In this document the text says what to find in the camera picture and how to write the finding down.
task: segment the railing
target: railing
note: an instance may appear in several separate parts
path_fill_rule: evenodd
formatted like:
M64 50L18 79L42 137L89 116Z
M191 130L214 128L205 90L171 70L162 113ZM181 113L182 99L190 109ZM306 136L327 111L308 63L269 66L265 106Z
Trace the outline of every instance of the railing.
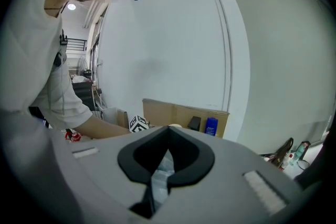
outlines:
M85 51L85 44L87 40L68 38L67 50Z

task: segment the cardboard box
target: cardboard box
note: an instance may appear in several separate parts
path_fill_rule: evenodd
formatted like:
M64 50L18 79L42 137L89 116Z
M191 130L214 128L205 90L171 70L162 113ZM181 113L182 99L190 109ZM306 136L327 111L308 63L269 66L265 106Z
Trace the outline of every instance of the cardboard box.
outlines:
M204 133L207 119L216 118L218 119L216 136L220 138L224 136L226 122L229 117L229 113L225 111L190 108L188 106L165 103L152 99L143 99L142 104L144 117L151 125L167 126L176 123L187 129L190 120L196 116L201 118L199 131Z
M118 126L124 127L126 129L129 128L127 112L121 109L118 109L117 110L117 120L118 120Z

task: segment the ceiling light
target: ceiling light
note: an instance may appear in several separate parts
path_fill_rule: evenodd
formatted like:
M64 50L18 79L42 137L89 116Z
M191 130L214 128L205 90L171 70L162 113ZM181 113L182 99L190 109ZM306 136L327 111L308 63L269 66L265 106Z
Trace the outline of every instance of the ceiling light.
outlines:
M74 4L69 4L68 5L68 9L69 10L75 10L76 9L76 6Z

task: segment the person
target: person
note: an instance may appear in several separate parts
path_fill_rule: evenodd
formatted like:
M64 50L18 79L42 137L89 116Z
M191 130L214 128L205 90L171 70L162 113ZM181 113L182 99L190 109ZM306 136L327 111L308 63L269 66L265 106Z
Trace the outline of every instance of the person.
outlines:
M68 1L12 0L0 30L0 110L29 113L36 106L53 128L91 138L128 134L94 117L73 91L60 43L60 14Z

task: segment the white shirt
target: white shirt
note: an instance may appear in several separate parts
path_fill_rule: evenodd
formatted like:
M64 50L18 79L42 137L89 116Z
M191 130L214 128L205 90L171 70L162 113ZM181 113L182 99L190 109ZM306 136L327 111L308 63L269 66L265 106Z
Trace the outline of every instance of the white shirt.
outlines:
M29 106L38 106L53 128L73 129L92 113L75 95L68 66L52 70L60 50L62 21L60 16L47 15L44 3L12 0L4 18L0 31L0 109L28 113Z

